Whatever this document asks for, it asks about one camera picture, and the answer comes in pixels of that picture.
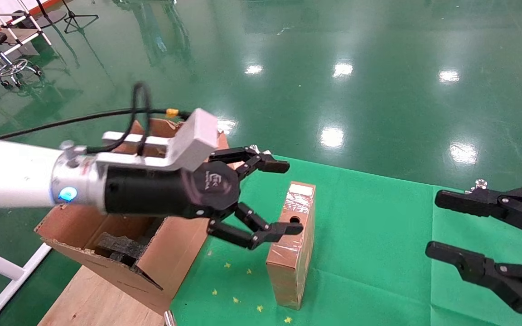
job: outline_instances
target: white rack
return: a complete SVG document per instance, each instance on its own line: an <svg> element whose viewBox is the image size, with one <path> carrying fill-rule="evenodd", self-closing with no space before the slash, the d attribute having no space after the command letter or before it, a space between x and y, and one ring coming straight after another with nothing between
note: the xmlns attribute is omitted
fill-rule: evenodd
<svg viewBox="0 0 522 326"><path fill-rule="evenodd" d="M19 49L24 44L31 42L31 40L35 39L38 35L41 35L49 45L52 45L52 43L49 41L48 37L45 35L44 31L42 31L42 29L39 27L37 21L35 21L33 16L31 16L31 14L29 13L29 9L25 6L23 1L17 0L17 2L21 6L21 10L23 10L23 14L22 13L0 13L0 28L6 29L7 34L11 35L11 37L16 42L16 44L14 46L12 46L9 50L5 51L4 54L7 55L9 53L12 53L13 51ZM6 23L5 20L2 18L2 17L12 17L12 16L13 17L21 16L21 17L12 20L9 24ZM16 33L13 32L13 29L11 27L19 24L21 21L23 21L25 19L31 20L33 25L35 25L36 31L33 34L27 36L26 38L20 39L19 37L17 37Z"/></svg>
<svg viewBox="0 0 522 326"><path fill-rule="evenodd" d="M5 258L0 257L0 274L11 279L8 286L0 293L0 311L13 295L15 295L17 290L19 290L21 285L23 285L51 249L52 247L49 245L42 244L23 267L17 266Z"/></svg>

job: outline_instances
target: green cloth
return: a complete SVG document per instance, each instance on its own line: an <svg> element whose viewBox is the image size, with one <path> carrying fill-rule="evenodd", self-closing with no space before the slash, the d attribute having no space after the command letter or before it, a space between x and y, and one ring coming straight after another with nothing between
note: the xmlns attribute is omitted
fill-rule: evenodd
<svg viewBox="0 0 522 326"><path fill-rule="evenodd" d="M250 251L208 239L173 301L179 325L284 325L286 317L292 325L522 325L522 315L491 291L425 255L437 240L522 264L522 231L435 207L438 187L288 160L284 175L249 176L241 201L276 221L290 181L317 186L302 309L276 304L265 267L269 244ZM226 222L244 227L234 217Z"/></svg>

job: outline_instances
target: small cardboard box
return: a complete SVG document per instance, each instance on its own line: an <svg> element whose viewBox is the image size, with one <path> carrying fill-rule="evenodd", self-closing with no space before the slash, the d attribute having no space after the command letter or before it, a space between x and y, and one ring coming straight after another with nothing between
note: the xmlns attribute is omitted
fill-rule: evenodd
<svg viewBox="0 0 522 326"><path fill-rule="evenodd" d="M271 244L267 271L280 306L299 310L313 249L315 229L315 186L292 181L279 221L300 222L299 235L284 235Z"/></svg>
<svg viewBox="0 0 522 326"><path fill-rule="evenodd" d="M152 136L171 138L178 128L168 120L151 121ZM138 122L135 122L132 133L143 133ZM220 149L228 148L224 134L219 135L218 144ZM115 151L134 153L135 148L122 145ZM146 152L149 156L164 154L155 149ZM155 217L150 216L104 215L95 207L67 205L54 207L35 231L43 242L58 252L93 270L162 315L170 307L205 242L209 220L167 217L132 267L108 258L106 254L103 256L102 249L96 246L104 232L133 240L147 237L147 230L154 222Z"/></svg>

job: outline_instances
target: glossy floor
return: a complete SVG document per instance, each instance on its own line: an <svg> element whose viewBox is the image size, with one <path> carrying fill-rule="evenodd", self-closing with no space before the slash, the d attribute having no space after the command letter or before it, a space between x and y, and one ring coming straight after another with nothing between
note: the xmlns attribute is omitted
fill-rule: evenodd
<svg viewBox="0 0 522 326"><path fill-rule="evenodd" d="M80 33L46 29L54 50L36 43L30 57L46 79L26 76L20 91L0 86L0 134L128 107L143 80L156 107L216 114L234 145L455 188L479 177L522 186L522 0L70 6L100 18ZM106 118L17 140L99 144L124 125ZM0 211L0 254L23 264L43 214ZM77 268L57 254L48 260L1 325L37 324Z"/></svg>

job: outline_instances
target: wooden board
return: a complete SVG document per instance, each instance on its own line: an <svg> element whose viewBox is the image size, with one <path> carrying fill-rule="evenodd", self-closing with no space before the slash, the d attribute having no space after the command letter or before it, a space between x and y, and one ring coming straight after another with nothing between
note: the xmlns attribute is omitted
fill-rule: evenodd
<svg viewBox="0 0 522 326"><path fill-rule="evenodd" d="M12 29L12 30L13 30L13 33L17 36L17 38L21 42L25 41L28 37L30 37L31 35L33 35L34 33L37 32L37 29ZM11 35L11 33L9 33L9 31L7 29L1 29L1 31L8 36L8 39L5 42L6 44L11 44L11 45L17 44L15 42L15 39L13 38L13 36Z"/></svg>
<svg viewBox="0 0 522 326"><path fill-rule="evenodd" d="M164 318L81 267L38 326L163 326Z"/></svg>

